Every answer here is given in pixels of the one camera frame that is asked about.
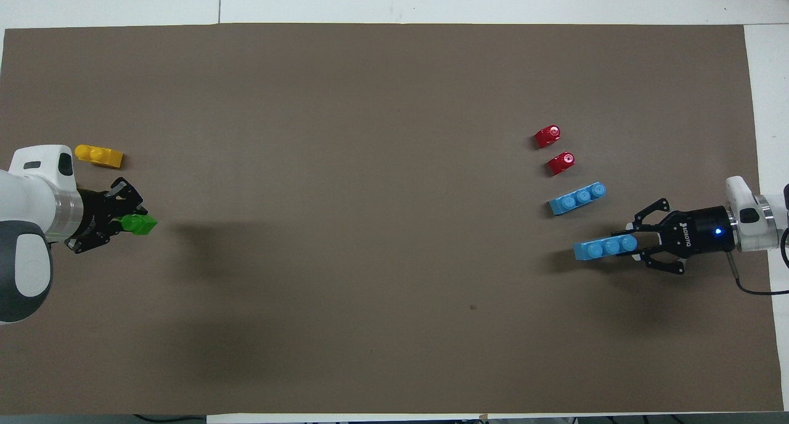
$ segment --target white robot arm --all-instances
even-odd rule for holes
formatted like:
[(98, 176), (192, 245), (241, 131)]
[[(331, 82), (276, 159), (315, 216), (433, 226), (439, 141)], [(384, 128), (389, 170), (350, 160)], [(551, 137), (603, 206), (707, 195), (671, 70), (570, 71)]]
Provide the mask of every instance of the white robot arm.
[(17, 150), (8, 171), (0, 169), (0, 325), (25, 319), (47, 297), (52, 243), (65, 241), (82, 253), (119, 233), (121, 217), (146, 215), (142, 198), (122, 177), (110, 191), (78, 190), (67, 146)]
[[(784, 295), (786, 292), (752, 291), (740, 285), (732, 250), (757, 251), (780, 248), (783, 261), (789, 267), (786, 256), (787, 224), (789, 224), (789, 185), (783, 194), (754, 194), (741, 176), (726, 179), (728, 202), (710, 208), (693, 211), (671, 211), (668, 200), (657, 200), (635, 214), (626, 230), (612, 235), (653, 232), (658, 235), (658, 245), (639, 248), (631, 255), (643, 261), (651, 269), (682, 275), (685, 261), (692, 255), (722, 251), (727, 253), (738, 287), (752, 295)], [(670, 211), (658, 224), (644, 224), (644, 219), (654, 211)], [(675, 261), (665, 262), (653, 258), (657, 253), (668, 252), (677, 256)]]

